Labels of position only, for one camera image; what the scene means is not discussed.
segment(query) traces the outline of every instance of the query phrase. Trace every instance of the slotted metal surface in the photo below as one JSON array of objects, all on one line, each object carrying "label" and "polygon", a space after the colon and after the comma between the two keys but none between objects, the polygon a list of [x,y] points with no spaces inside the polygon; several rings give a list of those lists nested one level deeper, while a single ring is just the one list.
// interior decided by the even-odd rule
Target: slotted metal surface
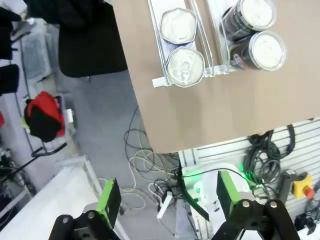
[{"label": "slotted metal surface", "polygon": [[[295,148],[287,157],[281,159],[281,170],[292,169],[297,173],[308,172],[312,175],[313,186],[320,180],[320,117],[314,120],[305,120],[293,124],[295,131]],[[281,152],[286,150],[290,142],[287,127],[275,129],[271,139]],[[198,148],[187,149],[179,152],[182,167],[202,165],[207,163],[232,162],[237,166],[242,163],[244,156],[252,145],[247,137],[241,137]],[[286,208],[294,218],[305,211],[307,199],[295,199],[290,193]]]}]

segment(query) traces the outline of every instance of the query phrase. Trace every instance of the silver can top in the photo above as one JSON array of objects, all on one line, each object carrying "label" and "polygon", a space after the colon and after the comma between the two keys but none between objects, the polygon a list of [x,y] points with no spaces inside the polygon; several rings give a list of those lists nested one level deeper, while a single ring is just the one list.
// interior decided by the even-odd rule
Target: silver can top
[{"label": "silver can top", "polygon": [[162,15],[159,32],[170,43],[190,43],[196,38],[197,17],[193,12],[182,8],[166,11]]},{"label": "silver can top", "polygon": [[276,7],[270,0],[241,0],[242,17],[254,30],[263,31],[276,21]]},{"label": "silver can top", "polygon": [[174,84],[186,88],[201,81],[205,60],[201,53],[182,46],[170,54],[165,70]]},{"label": "silver can top", "polygon": [[285,63],[287,51],[279,36],[270,31],[262,31],[250,39],[249,54],[259,69],[274,71]]}]

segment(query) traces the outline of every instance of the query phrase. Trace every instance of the yellow emergency stop housing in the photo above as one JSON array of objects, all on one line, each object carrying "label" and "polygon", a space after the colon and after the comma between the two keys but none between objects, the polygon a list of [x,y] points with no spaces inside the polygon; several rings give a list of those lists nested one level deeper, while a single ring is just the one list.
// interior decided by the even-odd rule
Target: yellow emergency stop housing
[{"label": "yellow emergency stop housing", "polygon": [[296,199],[300,199],[305,196],[304,188],[312,188],[312,176],[307,174],[304,179],[293,181],[293,196]]}]

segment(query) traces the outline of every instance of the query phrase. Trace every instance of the can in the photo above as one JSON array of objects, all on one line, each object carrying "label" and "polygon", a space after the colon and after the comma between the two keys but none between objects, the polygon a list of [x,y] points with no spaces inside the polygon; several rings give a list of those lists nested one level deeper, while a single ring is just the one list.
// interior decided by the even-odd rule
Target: can
[{"label": "can", "polygon": [[243,39],[230,51],[230,63],[241,69],[274,71],[286,61],[286,46],[279,36],[270,31],[258,32]]},{"label": "can", "polygon": [[183,8],[163,13],[160,21],[160,36],[168,43],[184,46],[196,39],[198,21],[196,15]]},{"label": "can", "polygon": [[267,30],[275,21],[276,7],[271,0],[239,0],[224,13],[221,24],[227,39],[238,41]]},{"label": "can", "polygon": [[205,73],[205,59],[198,51],[181,46],[171,52],[165,71],[177,86],[187,88],[198,84]]}]

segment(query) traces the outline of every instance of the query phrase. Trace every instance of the dark can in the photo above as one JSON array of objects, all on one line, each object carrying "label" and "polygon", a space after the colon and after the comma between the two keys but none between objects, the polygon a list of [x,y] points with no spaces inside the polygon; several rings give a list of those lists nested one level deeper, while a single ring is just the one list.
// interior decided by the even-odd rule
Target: dark can
[{"label": "dark can", "polygon": [[262,31],[243,39],[230,51],[230,64],[243,70],[274,71],[285,63],[286,55],[281,38],[273,32]]},{"label": "dark can", "polygon": [[227,39],[238,41],[270,28],[275,20],[276,8],[270,0],[239,0],[227,10],[221,24]]}]

